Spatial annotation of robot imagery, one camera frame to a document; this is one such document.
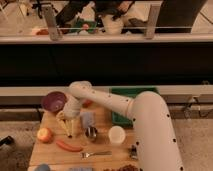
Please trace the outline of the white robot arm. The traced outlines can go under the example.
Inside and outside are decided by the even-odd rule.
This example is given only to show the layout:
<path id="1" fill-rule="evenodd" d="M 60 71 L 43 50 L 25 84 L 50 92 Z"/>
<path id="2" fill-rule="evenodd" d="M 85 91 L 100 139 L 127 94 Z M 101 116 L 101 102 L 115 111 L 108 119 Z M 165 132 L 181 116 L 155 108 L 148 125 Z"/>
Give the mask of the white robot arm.
<path id="1" fill-rule="evenodd" d="M 68 88 L 65 117 L 80 114 L 83 99 L 91 100 L 133 121 L 140 171 L 184 171 L 171 115 L 165 100 L 152 91 L 135 98 L 95 90 L 89 81 L 75 81 Z"/>

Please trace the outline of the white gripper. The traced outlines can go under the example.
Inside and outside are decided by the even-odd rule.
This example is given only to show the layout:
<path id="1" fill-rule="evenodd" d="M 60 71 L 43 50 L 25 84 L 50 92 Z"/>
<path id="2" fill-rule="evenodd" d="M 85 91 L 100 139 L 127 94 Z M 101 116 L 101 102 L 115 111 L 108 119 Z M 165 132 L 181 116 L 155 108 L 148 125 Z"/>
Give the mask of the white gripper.
<path id="1" fill-rule="evenodd" d="M 70 132 L 72 135 L 78 135 L 81 132 L 81 118 L 79 116 L 69 121 Z"/>

